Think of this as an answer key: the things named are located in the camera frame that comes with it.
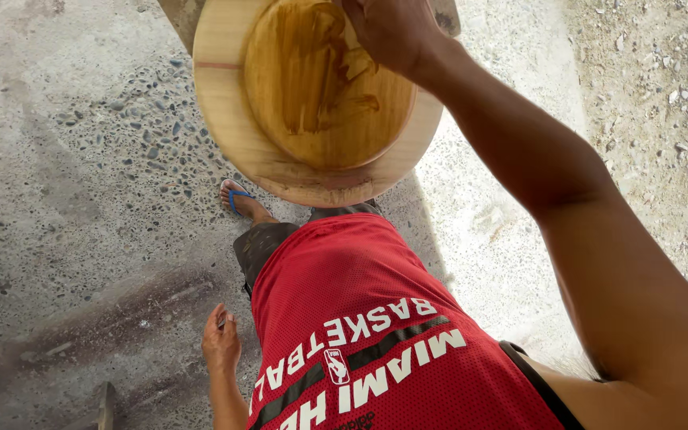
dark pants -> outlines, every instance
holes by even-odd
[[[375,202],[368,200],[366,203],[358,203],[354,206],[314,209],[307,221],[360,212],[381,215],[381,211],[375,207]],[[296,230],[299,230],[299,226],[292,223],[259,223],[235,240],[233,249],[235,256],[238,257],[238,264],[241,265],[241,270],[246,275],[244,289],[249,296],[251,296],[254,283],[262,267],[264,267],[264,263],[270,259],[272,253],[283,243],[283,240]]]

gravel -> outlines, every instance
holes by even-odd
[[[124,102],[121,102],[120,100],[113,100],[110,102],[110,109],[113,110],[121,110],[124,109]]]

hand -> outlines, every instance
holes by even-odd
[[[225,325],[219,328],[222,321]],[[237,328],[235,316],[227,313],[224,303],[211,311],[203,329],[201,350],[206,368],[212,375],[215,372],[235,374],[241,358],[241,341],[238,340]]]
[[[334,0],[373,60],[416,81],[418,66],[447,37],[427,0]]]

black stripe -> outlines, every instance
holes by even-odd
[[[540,397],[543,398],[546,406],[551,409],[551,412],[553,412],[559,422],[562,423],[565,430],[583,430],[583,426],[580,425],[580,421],[575,418],[575,415],[570,412],[567,405],[562,402],[562,399],[560,399],[553,389],[551,389],[548,383],[543,380],[543,377],[541,377],[540,374],[533,369],[532,366],[530,366],[530,363],[521,357],[521,355],[517,354],[517,352],[520,352],[524,355],[528,355],[528,353],[524,352],[521,347],[518,347],[517,345],[514,345],[506,340],[501,340],[498,342],[498,345],[500,345],[501,349],[506,353],[506,355],[511,358],[511,361],[513,361],[514,364],[519,367],[521,372],[524,374],[524,377],[530,381],[538,394],[540,394]]]
[[[320,363],[312,366],[312,369],[309,369],[296,383],[288,387],[283,396],[264,405],[262,410],[259,411],[256,422],[249,430],[259,430],[263,425],[281,415],[283,409],[299,399],[305,389],[310,388],[325,377],[326,374],[323,372],[323,366]]]
[[[363,350],[349,355],[346,357],[347,363],[349,363],[349,371],[354,372],[360,367],[366,366],[373,360],[378,360],[384,357],[389,350],[396,344],[399,344],[403,340],[408,340],[411,337],[418,336],[429,330],[431,327],[436,327],[440,324],[447,324],[450,319],[441,315],[439,317],[430,319],[428,321],[422,322],[421,324],[411,325],[406,328],[399,328],[387,334],[383,339],[381,339],[376,345],[367,347]]]

red basketball jersey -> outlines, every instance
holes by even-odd
[[[248,428],[562,428],[384,218],[301,227],[254,285]]]

